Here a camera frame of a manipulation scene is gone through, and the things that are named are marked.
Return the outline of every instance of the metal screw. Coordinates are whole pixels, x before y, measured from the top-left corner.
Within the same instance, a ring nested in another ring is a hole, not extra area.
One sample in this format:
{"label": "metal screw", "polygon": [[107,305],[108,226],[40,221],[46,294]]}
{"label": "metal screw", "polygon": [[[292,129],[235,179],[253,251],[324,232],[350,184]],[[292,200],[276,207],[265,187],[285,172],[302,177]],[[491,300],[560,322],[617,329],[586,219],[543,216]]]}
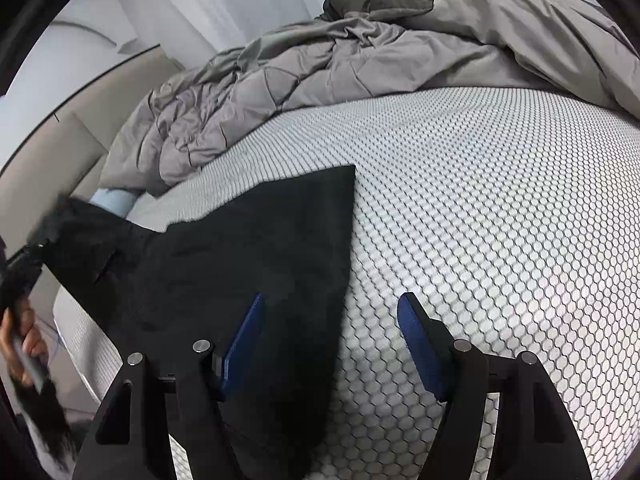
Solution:
{"label": "metal screw", "polygon": [[456,339],[453,342],[453,348],[458,352],[469,352],[469,350],[471,350],[471,343],[466,339]]}
{"label": "metal screw", "polygon": [[193,344],[193,351],[201,354],[211,348],[211,343],[206,339],[199,339]]}
{"label": "metal screw", "polygon": [[528,365],[534,365],[538,361],[538,358],[532,352],[523,352],[522,354],[520,354],[520,356],[522,357],[522,360]]}
{"label": "metal screw", "polygon": [[133,352],[133,354],[129,355],[129,357],[127,357],[127,363],[129,363],[131,366],[135,366],[139,363],[142,362],[142,354],[140,352]]}

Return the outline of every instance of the mattress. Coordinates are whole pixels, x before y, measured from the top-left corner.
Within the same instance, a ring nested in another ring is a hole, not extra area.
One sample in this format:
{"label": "mattress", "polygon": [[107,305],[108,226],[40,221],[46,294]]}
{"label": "mattress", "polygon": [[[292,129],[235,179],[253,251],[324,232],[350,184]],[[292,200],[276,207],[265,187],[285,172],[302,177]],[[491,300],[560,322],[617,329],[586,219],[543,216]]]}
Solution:
{"label": "mattress", "polygon": [[[412,291],[484,352],[535,353],[597,480],[638,442],[640,129],[552,92],[445,88],[267,122],[128,218],[162,231],[264,180],[356,165],[351,279],[336,387],[311,479],[414,478],[443,406],[422,387],[396,321]],[[61,336],[98,399],[121,361],[64,291]],[[498,395],[472,478],[485,478]],[[184,450],[172,441],[180,478]]]}

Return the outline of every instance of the comforter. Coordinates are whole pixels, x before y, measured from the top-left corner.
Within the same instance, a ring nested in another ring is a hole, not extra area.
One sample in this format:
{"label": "comforter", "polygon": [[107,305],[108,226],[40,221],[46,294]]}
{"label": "comforter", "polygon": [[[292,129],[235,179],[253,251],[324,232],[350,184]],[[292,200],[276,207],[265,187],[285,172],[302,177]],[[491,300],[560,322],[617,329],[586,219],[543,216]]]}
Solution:
{"label": "comforter", "polygon": [[160,195],[277,113],[446,86],[557,89],[640,118],[639,59],[581,0],[326,0],[153,89],[100,186]]}

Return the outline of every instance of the headboard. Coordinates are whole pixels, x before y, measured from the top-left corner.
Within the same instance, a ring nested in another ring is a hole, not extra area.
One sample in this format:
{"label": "headboard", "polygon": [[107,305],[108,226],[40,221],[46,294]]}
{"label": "headboard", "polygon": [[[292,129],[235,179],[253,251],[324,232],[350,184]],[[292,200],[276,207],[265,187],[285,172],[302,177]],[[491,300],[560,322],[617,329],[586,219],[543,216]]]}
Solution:
{"label": "headboard", "polygon": [[[26,242],[60,194],[88,200],[109,147],[140,99],[181,70],[160,46],[115,66],[76,92],[29,135],[0,173],[0,235],[7,255]],[[52,322],[58,282],[45,269],[32,295]]]}

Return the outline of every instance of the gray comforter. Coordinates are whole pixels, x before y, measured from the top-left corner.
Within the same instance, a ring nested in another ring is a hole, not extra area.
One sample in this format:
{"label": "gray comforter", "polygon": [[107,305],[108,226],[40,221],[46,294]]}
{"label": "gray comforter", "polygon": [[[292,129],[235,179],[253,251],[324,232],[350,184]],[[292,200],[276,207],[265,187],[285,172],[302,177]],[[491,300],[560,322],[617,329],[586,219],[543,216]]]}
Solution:
{"label": "gray comforter", "polygon": [[581,0],[326,0],[152,90],[101,187],[158,195],[274,114],[443,86],[559,89],[640,118],[640,60]]}

